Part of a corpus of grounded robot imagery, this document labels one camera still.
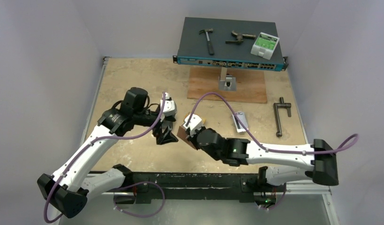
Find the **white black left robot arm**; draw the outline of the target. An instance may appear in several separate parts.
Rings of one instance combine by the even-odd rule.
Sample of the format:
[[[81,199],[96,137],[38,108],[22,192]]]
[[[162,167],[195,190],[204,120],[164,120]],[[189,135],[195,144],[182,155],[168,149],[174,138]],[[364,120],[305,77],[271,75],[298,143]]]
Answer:
[[[176,113],[176,102],[169,93],[163,92],[157,108],[151,110],[146,90],[129,89],[122,100],[103,112],[90,136],[63,166],[38,178],[37,184],[45,199],[45,222],[54,222],[48,217],[49,206],[54,207],[60,216],[73,218],[89,200],[104,192],[135,189],[133,172],[120,164],[92,178],[88,174],[119,140],[134,139],[127,136],[127,132],[135,126],[146,127],[146,132],[153,134],[158,145],[176,142],[177,138],[172,134]]]

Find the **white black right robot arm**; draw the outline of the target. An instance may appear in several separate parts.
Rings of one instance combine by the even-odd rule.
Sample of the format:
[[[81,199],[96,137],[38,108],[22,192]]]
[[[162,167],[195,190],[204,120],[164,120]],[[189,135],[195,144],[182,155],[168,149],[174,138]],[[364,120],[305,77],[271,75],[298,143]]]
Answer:
[[[337,157],[330,145],[315,139],[313,144],[276,145],[257,143],[243,138],[225,138],[211,128],[186,130],[186,139],[197,150],[229,166],[267,164],[259,168],[257,187],[271,187],[311,179],[323,186],[339,184]]]

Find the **pink leather card holder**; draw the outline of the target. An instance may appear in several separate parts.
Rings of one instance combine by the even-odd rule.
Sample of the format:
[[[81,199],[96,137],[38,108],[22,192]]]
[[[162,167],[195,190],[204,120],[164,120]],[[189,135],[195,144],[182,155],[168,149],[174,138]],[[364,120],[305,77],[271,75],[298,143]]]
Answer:
[[[194,145],[192,144],[192,142],[190,142],[188,140],[188,134],[186,133],[186,130],[183,128],[183,126],[179,126],[178,127],[178,131],[177,131],[177,137],[182,140],[184,143],[186,143],[188,146],[190,146],[192,149],[195,149],[196,148],[194,147]]]

